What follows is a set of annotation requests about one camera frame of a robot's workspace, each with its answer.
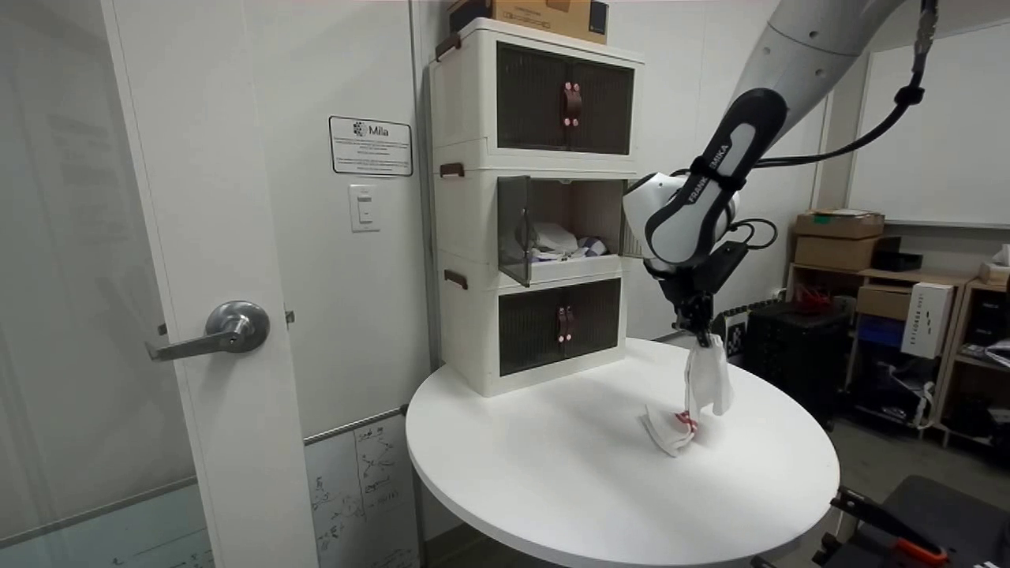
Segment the label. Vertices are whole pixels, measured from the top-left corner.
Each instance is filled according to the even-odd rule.
[[[333,116],[335,174],[409,175],[409,125],[384,119]]]

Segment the door handle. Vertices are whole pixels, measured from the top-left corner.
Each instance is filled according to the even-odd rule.
[[[267,335],[270,335],[270,319],[265,316],[262,307],[229,301],[207,316],[206,336],[161,345],[161,347],[147,345],[147,357],[185,359],[203,352],[249,352],[249,351],[259,351]]]

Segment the floor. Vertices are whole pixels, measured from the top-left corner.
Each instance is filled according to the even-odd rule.
[[[837,419],[833,442],[844,459],[844,484],[871,497],[884,497],[905,475],[932,475],[950,488],[970,492],[983,501],[1010,510],[1010,469],[995,466],[971,450],[944,449],[940,442],[916,439],[905,432],[884,432],[866,422]],[[764,558],[778,568],[809,568],[811,551],[822,547],[822,534],[831,526],[831,516],[815,526],[809,536],[766,551]],[[545,568],[545,560],[518,555],[470,526],[452,529],[428,544],[428,568]]]

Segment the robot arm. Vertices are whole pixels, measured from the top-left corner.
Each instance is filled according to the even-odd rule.
[[[748,170],[840,82],[895,6],[901,0],[783,0],[751,50],[737,102],[690,170],[645,175],[625,196],[648,269],[683,327],[701,345],[706,345],[713,292],[751,250],[719,246],[731,229],[731,200]]]

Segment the door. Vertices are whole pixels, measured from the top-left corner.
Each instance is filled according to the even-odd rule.
[[[0,2],[0,261],[0,568],[316,566],[241,0]]]

